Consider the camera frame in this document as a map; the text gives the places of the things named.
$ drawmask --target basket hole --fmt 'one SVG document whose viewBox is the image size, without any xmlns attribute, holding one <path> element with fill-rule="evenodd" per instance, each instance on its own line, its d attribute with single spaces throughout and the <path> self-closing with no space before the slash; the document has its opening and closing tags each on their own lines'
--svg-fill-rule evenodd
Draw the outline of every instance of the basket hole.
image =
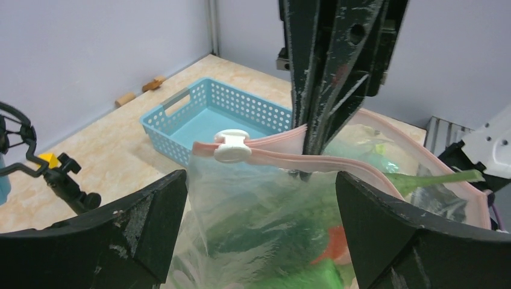
<svg viewBox="0 0 511 289">
<path fill-rule="evenodd" d="M 165 109 L 165 114 L 167 116 L 170 116 L 172 113 L 176 112 L 176 110 L 178 110 L 179 108 L 188 104 L 189 102 L 190 102 L 190 95 L 187 95 L 183 99 L 176 102 L 174 105 L 171 105 L 169 108 Z"/>
</svg>

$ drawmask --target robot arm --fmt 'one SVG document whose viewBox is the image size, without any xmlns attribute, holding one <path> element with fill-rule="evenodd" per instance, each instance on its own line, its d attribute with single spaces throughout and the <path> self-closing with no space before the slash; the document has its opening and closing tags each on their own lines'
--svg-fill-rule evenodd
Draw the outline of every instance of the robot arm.
<svg viewBox="0 0 511 289">
<path fill-rule="evenodd" d="M 505 187 L 511 180 L 509 115 L 511 104 L 481 128 L 449 146 L 439 159 L 454 170 L 477 169 L 483 173 L 485 182 L 473 184 L 479 190 L 495 192 Z"/>
<path fill-rule="evenodd" d="M 511 179 L 511 104 L 481 128 L 462 138 L 462 151 L 487 175 Z"/>
</svg>

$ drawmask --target wooden table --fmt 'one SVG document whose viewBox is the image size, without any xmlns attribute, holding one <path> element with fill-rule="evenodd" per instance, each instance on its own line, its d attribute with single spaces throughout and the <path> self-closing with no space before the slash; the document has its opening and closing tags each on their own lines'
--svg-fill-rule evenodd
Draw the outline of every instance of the wooden table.
<svg viewBox="0 0 511 289">
<path fill-rule="evenodd" d="M 82 167 L 73 179 L 87 193 L 98 192 L 102 204 L 124 197 L 182 167 L 156 152 L 139 123 L 154 108 L 198 78 L 209 76 L 239 89 L 291 106 L 290 83 L 209 55 L 169 78 L 156 91 L 146 92 L 116 111 L 56 145 L 49 152 L 66 152 Z M 425 131 L 386 118 L 414 140 L 424 142 Z M 23 173 L 10 175 L 12 191 L 0 206 L 0 232 L 43 229 L 73 217 L 74 212 L 60 200 L 43 178 Z"/>
</svg>

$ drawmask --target blue object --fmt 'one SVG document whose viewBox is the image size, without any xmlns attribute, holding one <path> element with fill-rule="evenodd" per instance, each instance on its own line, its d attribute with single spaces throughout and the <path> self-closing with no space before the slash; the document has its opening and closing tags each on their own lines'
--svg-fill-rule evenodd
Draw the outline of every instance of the blue object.
<svg viewBox="0 0 511 289">
<path fill-rule="evenodd" d="M 176 112 L 166 110 L 189 96 Z M 193 142 L 213 142 L 225 129 L 242 129 L 251 138 L 291 127 L 291 111 L 211 78 L 201 78 L 140 118 L 154 149 L 187 167 Z"/>
<path fill-rule="evenodd" d="M 0 154 L 0 169 L 5 167 L 4 156 Z M 7 201 L 7 195 L 11 192 L 11 182 L 8 176 L 0 176 L 0 205 Z"/>
</svg>

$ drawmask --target green vegetable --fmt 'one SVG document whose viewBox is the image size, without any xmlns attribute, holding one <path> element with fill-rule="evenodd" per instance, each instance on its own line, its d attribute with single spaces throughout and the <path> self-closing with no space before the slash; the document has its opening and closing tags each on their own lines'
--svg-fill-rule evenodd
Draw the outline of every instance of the green vegetable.
<svg viewBox="0 0 511 289">
<path fill-rule="evenodd" d="M 443 176 L 409 176 L 401 173 L 385 173 L 385 176 L 392 182 L 403 197 L 408 196 L 417 188 L 428 187 L 430 185 L 463 181 L 484 181 L 483 175 L 478 170 L 466 170 L 464 172 L 451 173 Z"/>
</svg>

